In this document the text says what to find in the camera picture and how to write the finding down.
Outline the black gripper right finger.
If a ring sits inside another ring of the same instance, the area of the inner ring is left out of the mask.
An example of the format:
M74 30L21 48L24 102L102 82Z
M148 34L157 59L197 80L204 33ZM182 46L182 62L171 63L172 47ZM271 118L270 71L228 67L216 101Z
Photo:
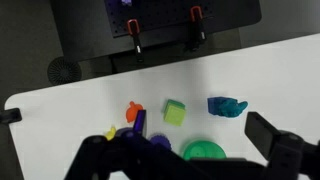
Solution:
M269 159L273 146L281 135L278 129L257 112L247 113L244 132L266 160Z

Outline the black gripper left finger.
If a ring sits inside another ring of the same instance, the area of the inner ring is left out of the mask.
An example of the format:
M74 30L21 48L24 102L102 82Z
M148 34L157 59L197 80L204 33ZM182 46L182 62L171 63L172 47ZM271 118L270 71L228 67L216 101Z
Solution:
M133 125L133 131L145 136L146 135L146 111L145 110L139 110L137 112L137 116Z

